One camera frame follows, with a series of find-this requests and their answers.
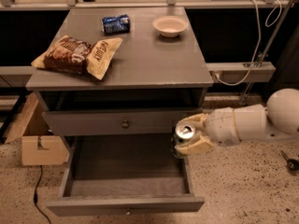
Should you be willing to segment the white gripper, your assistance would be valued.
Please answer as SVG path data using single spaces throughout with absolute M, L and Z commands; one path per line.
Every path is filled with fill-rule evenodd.
M 209 115 L 200 113 L 182 119 L 178 124 L 191 123 L 196 130 L 204 130 L 221 147 L 235 146 L 240 139 L 235 127 L 235 114 L 231 107 L 215 109 Z M 205 153 L 214 147 L 214 142 L 207 135 L 196 134 L 183 144 L 176 144 L 175 151 L 182 155 Z

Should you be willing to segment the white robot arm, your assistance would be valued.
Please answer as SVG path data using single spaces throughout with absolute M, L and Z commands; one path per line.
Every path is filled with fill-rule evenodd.
M 178 157 L 231 147 L 243 141 L 274 142 L 299 137 L 299 90 L 274 92 L 266 105 L 225 107 L 178 122 L 173 151 Z

